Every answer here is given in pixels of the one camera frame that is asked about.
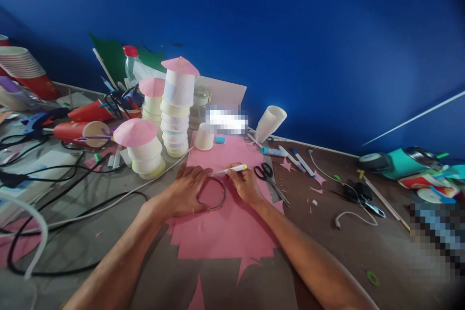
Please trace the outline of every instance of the person's right hand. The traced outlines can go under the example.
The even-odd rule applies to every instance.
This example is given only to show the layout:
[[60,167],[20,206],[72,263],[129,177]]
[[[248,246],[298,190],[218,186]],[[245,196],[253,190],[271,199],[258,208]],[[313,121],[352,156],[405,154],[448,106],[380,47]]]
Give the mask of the person's right hand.
[[[242,165],[241,163],[231,163],[226,166],[227,169],[231,167]],[[239,196],[247,202],[249,205],[253,206],[257,203],[261,203],[265,200],[258,187],[257,178],[253,171],[246,169],[240,172],[233,170],[228,170],[228,175],[225,177],[225,180],[228,180],[228,177],[232,179],[234,185],[236,186]]]

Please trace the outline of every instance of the pink paper roof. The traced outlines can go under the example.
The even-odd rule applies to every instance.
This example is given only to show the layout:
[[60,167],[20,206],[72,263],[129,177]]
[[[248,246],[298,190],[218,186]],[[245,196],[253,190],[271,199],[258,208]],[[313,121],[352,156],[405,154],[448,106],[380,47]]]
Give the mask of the pink paper roof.
[[167,69],[180,74],[200,75],[195,66],[184,57],[173,58],[161,63]]
[[139,82],[139,90],[147,97],[161,97],[165,90],[164,79],[150,78]]
[[115,142],[125,147],[137,147],[147,144],[156,137],[156,125],[143,119],[131,119],[123,122],[113,133]]

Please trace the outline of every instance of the table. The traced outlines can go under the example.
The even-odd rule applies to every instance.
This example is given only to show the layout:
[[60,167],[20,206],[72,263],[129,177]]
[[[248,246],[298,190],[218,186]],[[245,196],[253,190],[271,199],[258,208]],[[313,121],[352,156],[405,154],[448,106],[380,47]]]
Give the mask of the table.
[[[5,127],[0,127],[1,137],[15,133],[18,133],[17,129],[9,127],[5,130]],[[289,149],[291,143],[280,144]],[[293,143],[292,146],[310,165],[308,147]],[[28,160],[19,161],[17,165],[4,170],[21,173],[21,167],[26,161],[35,160],[51,149],[69,152],[52,139],[45,148],[32,152],[27,157]],[[168,156],[165,150],[163,152],[167,166],[177,160]],[[314,158],[327,174],[338,174],[343,181],[357,181],[357,166],[353,157],[315,149]],[[444,276],[448,264],[440,256],[429,255],[421,248],[421,244],[412,242],[407,230],[390,216],[377,198],[373,203],[387,215],[386,219],[376,218],[378,227],[367,225],[356,217],[344,216],[341,218],[342,229],[339,231],[334,226],[334,217],[338,213],[348,210],[362,217],[367,216],[361,208],[330,192],[341,190],[340,184],[328,180],[323,184],[323,194],[320,194],[309,189],[310,186],[319,187],[307,174],[294,170],[289,173],[280,166],[282,158],[266,156],[266,161],[273,164],[276,182],[286,191],[285,195],[291,202],[291,208],[284,206],[285,215],[333,253],[381,309],[433,309],[445,304],[454,289],[454,284]],[[78,176],[83,173],[84,170],[79,170]],[[147,186],[143,192],[149,197],[157,195],[173,182],[176,173],[177,168],[174,168],[161,180]],[[409,222],[409,213],[404,205],[414,202],[410,191],[374,175],[369,178],[404,220]],[[51,191],[41,202],[50,200],[71,182]],[[129,169],[115,174],[91,174],[66,197],[56,201],[42,213],[47,221],[75,217],[109,197],[145,182]],[[271,192],[275,201],[277,197]],[[318,206],[311,203],[314,199]],[[128,198],[104,214],[67,227],[56,237],[52,233],[37,270],[62,271],[100,260],[129,226],[143,202],[139,196]],[[280,249],[275,250],[274,258],[262,259],[261,265],[252,265],[246,269],[237,285],[239,260],[180,261],[176,257],[177,247],[170,245],[171,238],[165,234],[166,228],[167,226],[162,229],[146,255],[131,308],[187,309],[198,274],[202,276],[207,309],[282,309],[283,304],[286,309],[321,307],[300,277],[292,271]],[[16,265],[26,268],[32,257],[31,253]],[[368,270],[379,278],[378,287],[368,281]],[[53,279],[34,278],[40,290],[35,308],[57,309],[69,299],[89,273]],[[22,276],[2,270],[0,285],[0,308],[30,307],[32,287],[24,282]]]

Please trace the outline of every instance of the hand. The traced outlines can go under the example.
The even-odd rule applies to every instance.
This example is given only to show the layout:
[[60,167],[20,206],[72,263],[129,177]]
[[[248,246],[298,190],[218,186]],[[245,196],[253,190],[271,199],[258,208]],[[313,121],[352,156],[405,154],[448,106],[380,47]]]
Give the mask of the hand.
[[[239,165],[242,164],[231,163],[227,165],[226,168],[230,169],[231,167]],[[239,196],[249,205],[253,206],[265,200],[265,198],[262,195],[262,192],[260,191],[260,188],[258,187],[255,173],[250,169],[246,169],[240,172],[228,170],[228,175],[225,177],[225,180],[228,180],[228,177],[231,178],[234,182]]]
[[160,194],[167,200],[170,217],[179,218],[210,210],[207,204],[199,203],[196,196],[212,171],[211,168],[203,169],[200,166],[187,167],[186,163],[181,165],[174,183]]

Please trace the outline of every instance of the blue marker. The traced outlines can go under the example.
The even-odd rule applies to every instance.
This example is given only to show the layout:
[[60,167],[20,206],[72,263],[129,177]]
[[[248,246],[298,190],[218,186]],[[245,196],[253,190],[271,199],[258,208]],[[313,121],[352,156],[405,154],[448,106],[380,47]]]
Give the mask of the blue marker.
[[308,167],[308,165],[305,163],[304,159],[300,157],[300,155],[297,153],[297,151],[294,148],[291,148],[291,151],[294,153],[295,157],[297,157],[297,159],[300,161],[302,166],[307,170],[310,177],[315,178],[316,177],[315,173],[313,173],[313,171],[310,169],[310,167]]

